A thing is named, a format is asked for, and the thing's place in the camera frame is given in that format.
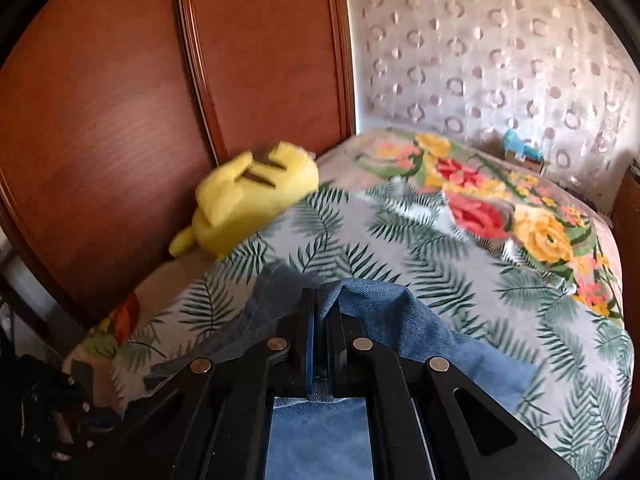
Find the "plush toy tail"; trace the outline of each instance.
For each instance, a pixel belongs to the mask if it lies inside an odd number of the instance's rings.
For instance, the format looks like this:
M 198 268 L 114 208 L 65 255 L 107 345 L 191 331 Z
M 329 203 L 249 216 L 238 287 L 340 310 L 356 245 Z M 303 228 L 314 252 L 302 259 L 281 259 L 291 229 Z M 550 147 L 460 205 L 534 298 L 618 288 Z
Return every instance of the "plush toy tail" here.
M 169 244 L 169 254 L 174 258 L 179 258 L 184 253 L 189 251 L 196 243 L 196 235 L 193 232 L 193 227 L 189 226 L 186 229 L 180 231 L 174 236 Z

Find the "leaf print sheet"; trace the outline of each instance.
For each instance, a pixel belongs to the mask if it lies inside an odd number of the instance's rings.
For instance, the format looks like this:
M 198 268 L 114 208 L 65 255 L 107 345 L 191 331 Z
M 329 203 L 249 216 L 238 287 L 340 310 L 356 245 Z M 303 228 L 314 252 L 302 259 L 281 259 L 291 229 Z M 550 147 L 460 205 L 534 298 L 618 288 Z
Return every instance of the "leaf print sheet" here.
M 442 190 L 418 192 L 403 179 L 352 193 L 323 186 L 134 335 L 123 350 L 140 349 L 120 351 L 113 362 L 123 403 L 145 393 L 142 377 L 153 364 L 186 354 L 235 316 L 265 264 L 281 259 L 327 280 L 405 285 L 453 330 L 536 364 L 514 415 L 582 479 L 596 478 L 612 456 L 628 404 L 629 336 L 509 240 L 496 244 L 462 230 L 454 209 Z M 493 229 L 490 216 L 487 225 Z

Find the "bed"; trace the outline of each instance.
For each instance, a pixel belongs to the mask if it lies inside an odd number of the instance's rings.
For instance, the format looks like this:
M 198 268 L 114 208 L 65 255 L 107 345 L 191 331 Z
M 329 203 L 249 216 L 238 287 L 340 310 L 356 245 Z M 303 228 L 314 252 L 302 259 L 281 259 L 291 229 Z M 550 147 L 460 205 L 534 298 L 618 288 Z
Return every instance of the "bed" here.
M 28 19 L 0 71 L 0 221 L 88 330 L 64 370 L 96 406 L 121 413 L 148 394 L 144 377 L 193 355 L 279 258 L 327 280 L 394 280 L 452 329 L 536 364 L 516 416 L 596 478 L 634 368 L 620 259 L 596 212 L 455 132 L 355 137 L 347 0 L 77 1 Z M 197 183 L 280 139 L 320 155 L 321 190 L 222 262 L 167 261 Z

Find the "stuffed animal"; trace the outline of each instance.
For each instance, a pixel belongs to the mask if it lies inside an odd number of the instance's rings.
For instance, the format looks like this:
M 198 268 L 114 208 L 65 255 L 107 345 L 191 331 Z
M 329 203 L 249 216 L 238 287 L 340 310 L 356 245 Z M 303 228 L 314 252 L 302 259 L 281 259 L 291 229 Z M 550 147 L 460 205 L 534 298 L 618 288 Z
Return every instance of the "stuffed animal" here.
M 266 158 L 267 163 L 262 163 L 252 153 L 242 153 L 200 183 L 191 226 L 169 245 L 174 258 L 196 242 L 223 258 L 287 207 L 318 189 L 318 167 L 301 148 L 280 142 Z

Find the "tissue box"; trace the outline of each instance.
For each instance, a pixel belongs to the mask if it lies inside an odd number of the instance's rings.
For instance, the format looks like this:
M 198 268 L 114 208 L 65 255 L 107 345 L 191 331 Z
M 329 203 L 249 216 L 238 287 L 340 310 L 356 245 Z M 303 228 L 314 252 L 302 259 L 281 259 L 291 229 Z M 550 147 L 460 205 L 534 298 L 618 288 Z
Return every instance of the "tissue box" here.
M 545 167 L 544 160 L 533 160 L 532 158 L 525 157 L 524 160 L 516 158 L 516 153 L 511 150 L 504 152 L 504 160 L 520 166 L 521 168 L 527 168 L 528 170 L 535 171 L 536 173 L 542 173 L 542 169 Z

